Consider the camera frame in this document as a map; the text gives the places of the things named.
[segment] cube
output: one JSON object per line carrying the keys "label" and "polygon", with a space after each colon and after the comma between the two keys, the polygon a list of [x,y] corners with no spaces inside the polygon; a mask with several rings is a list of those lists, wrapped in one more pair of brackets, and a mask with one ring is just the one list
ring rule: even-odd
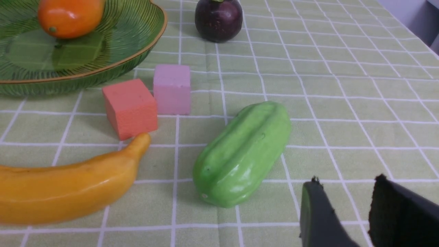
{"label": "cube", "polygon": [[107,118],[121,141],[158,129],[157,102],[140,79],[102,88]]}
{"label": "cube", "polygon": [[191,113],[191,69],[186,65],[160,64],[154,72],[154,98],[157,113]]}

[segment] yellow banana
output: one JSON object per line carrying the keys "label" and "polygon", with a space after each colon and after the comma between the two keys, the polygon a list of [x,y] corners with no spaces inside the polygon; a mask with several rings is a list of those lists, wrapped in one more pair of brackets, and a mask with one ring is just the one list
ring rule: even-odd
{"label": "yellow banana", "polygon": [[58,167],[0,166],[0,224],[51,224],[80,218],[115,202],[134,183],[148,133],[126,148]]}

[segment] plastic fruit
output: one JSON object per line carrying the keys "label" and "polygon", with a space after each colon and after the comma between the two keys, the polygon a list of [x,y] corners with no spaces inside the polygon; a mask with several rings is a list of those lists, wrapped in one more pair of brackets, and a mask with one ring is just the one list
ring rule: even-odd
{"label": "plastic fruit", "polygon": [[122,197],[151,143],[148,133],[125,148],[55,167],[0,166],[0,224],[36,225],[80,218]]}
{"label": "plastic fruit", "polygon": [[281,156],[291,130],[287,110],[279,103],[242,109],[195,161],[193,181],[201,198],[224,208],[246,201]]}
{"label": "plastic fruit", "polygon": [[237,0],[200,0],[195,8],[195,26],[202,38],[222,43],[241,31],[242,15]]}
{"label": "plastic fruit", "polygon": [[92,32],[101,22],[105,0],[40,0],[38,22],[59,39],[73,39]]}

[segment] bowl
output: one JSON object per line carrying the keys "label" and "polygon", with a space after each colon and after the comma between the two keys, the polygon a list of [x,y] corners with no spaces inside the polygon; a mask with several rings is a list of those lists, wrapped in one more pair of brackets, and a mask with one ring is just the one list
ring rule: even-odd
{"label": "bowl", "polygon": [[69,93],[113,80],[139,65],[168,18],[152,0],[106,0],[91,33],[72,40],[46,34],[39,0],[0,0],[0,94]]}

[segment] orange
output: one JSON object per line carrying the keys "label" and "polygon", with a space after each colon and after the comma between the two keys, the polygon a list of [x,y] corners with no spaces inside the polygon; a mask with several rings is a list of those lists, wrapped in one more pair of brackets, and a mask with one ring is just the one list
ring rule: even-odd
{"label": "orange", "polygon": [[41,0],[38,21],[45,32],[73,39],[92,32],[101,22],[105,0]]}

